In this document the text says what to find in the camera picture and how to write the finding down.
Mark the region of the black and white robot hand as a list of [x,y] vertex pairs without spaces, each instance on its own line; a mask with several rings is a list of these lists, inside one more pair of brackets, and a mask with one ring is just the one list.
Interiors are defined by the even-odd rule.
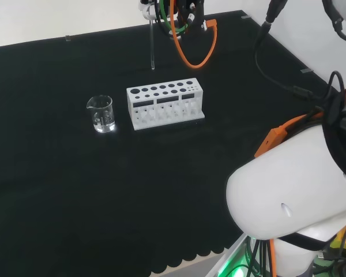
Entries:
[[155,0],[139,0],[138,9],[142,13],[144,19],[148,21],[157,20],[159,14],[159,8],[156,6],[157,1]]

